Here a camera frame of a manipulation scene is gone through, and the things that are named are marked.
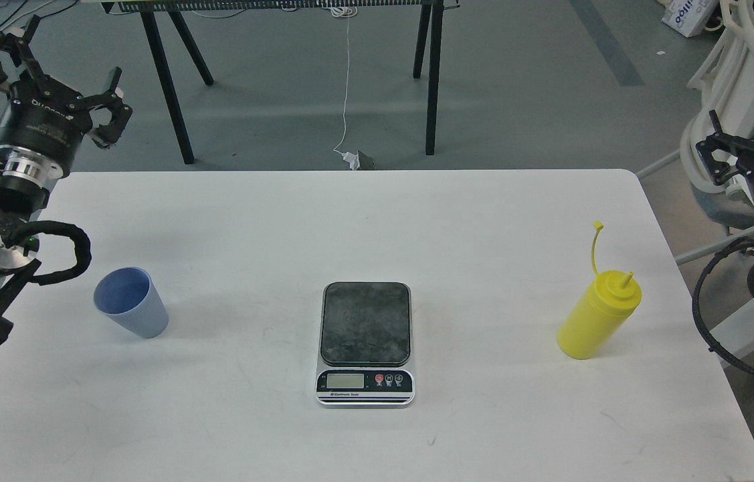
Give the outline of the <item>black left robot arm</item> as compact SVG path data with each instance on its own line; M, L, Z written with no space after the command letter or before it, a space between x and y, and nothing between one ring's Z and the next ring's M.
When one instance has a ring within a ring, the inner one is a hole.
M0 347L13 329L4 316L22 289L77 278L90 266L90 239L65 222L34 222L49 201L47 183L67 177L85 138L108 149L132 115L118 92L120 68L107 89L86 96L43 72L30 43L41 17L0 30Z

